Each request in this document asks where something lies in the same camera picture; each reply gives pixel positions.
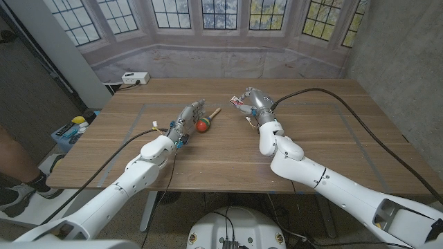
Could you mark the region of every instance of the table leg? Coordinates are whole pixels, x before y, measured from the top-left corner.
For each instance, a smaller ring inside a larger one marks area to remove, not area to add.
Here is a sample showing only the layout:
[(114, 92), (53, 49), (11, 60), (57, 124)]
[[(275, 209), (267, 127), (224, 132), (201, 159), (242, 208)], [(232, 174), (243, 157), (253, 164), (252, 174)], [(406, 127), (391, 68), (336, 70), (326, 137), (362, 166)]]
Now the table leg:
[(154, 210), (155, 200), (157, 198), (158, 191), (149, 191), (147, 194), (147, 201), (145, 205), (145, 210), (143, 211), (143, 217), (141, 218), (140, 231), (146, 232), (147, 227), (151, 221), (151, 214)]
[(320, 208), (321, 216), (325, 222), (325, 229), (329, 238), (336, 238), (337, 231), (335, 230), (334, 220), (332, 219), (331, 208), (329, 201), (322, 195), (316, 194), (318, 206)]

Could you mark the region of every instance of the wooden handle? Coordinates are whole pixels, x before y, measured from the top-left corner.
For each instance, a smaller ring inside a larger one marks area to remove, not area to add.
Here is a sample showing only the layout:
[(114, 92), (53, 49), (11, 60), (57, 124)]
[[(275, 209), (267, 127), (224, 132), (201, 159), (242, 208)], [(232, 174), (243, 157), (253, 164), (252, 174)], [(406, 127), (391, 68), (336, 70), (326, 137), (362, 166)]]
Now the wooden handle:
[(209, 118), (210, 118), (210, 119), (214, 118), (214, 116), (217, 115), (217, 113), (219, 113), (219, 112), (221, 111), (221, 109), (222, 109), (222, 108), (220, 108), (220, 107), (217, 108), (217, 110), (215, 110), (214, 113), (211, 114), (211, 115), (209, 116)]

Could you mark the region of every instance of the wall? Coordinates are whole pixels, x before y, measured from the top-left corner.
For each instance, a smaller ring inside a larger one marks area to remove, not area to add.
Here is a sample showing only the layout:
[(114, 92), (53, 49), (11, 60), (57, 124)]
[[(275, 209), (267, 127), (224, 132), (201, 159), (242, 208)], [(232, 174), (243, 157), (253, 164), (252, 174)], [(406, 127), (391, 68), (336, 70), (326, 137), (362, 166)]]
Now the wall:
[(111, 94), (52, 16), (43, 1), (7, 4), (89, 108), (103, 108)]
[(443, 1), (372, 0), (346, 64), (443, 179)]
[(0, 44), (0, 65), (0, 125), (38, 163), (55, 145), (51, 133), (81, 112), (20, 39)]

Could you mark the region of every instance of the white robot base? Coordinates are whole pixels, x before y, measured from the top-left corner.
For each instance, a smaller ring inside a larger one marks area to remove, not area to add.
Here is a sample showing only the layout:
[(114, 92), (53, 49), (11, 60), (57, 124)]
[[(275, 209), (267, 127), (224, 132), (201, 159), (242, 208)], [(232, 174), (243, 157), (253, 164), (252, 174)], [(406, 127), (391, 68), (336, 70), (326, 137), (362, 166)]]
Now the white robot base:
[(195, 223), (189, 232), (187, 249), (286, 248), (281, 229), (269, 217), (251, 208), (229, 207), (227, 217), (232, 221), (233, 231), (230, 221), (225, 221), (226, 208), (210, 212)]

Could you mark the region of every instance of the yellow object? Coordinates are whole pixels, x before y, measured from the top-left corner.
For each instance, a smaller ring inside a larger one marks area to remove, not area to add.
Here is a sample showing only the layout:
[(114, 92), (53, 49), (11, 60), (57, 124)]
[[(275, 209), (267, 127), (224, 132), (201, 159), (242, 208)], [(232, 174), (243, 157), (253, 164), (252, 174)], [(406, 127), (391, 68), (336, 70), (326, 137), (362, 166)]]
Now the yellow object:
[(83, 123), (84, 121), (86, 121), (86, 120), (82, 116), (77, 116), (77, 117), (73, 118), (71, 122), (78, 125), (78, 124)]

